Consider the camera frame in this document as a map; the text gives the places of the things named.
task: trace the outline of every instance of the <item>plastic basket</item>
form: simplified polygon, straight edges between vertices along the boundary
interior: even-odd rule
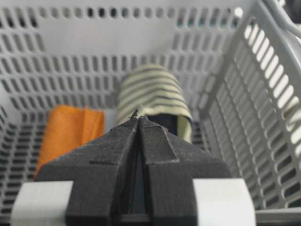
[[[301,97],[301,35],[274,1],[3,0],[0,11],[0,216],[33,178],[49,110],[114,112],[119,82],[145,63],[178,78],[193,143],[246,180],[256,209],[301,206],[300,124],[287,126],[300,109],[284,114]]]

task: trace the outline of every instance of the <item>gray basket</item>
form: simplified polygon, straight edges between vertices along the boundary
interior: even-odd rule
[[[114,111],[120,80],[145,63],[178,78],[193,143],[245,178],[256,209],[301,206],[301,32],[273,0],[3,0],[0,11],[0,216],[33,178],[49,110]]]

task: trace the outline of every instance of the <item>black object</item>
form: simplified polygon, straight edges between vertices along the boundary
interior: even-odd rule
[[[141,117],[44,165],[35,181],[74,181],[68,226],[196,226],[192,179],[229,177],[221,160]]]
[[[297,24],[301,23],[301,1],[300,0],[286,0],[284,10],[290,19]]]
[[[147,118],[168,129],[168,132],[177,136],[178,116],[172,114],[148,115]]]

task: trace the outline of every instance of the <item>orange cloth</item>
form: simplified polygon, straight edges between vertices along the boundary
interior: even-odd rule
[[[104,133],[103,111],[59,105],[48,118],[36,174],[42,165]]]

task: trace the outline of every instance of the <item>striped cloth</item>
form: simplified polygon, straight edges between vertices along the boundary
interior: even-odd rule
[[[160,113],[177,115],[177,136],[191,142],[192,117],[178,80],[160,65],[143,65],[121,84],[117,124],[126,122],[138,109],[138,116]]]

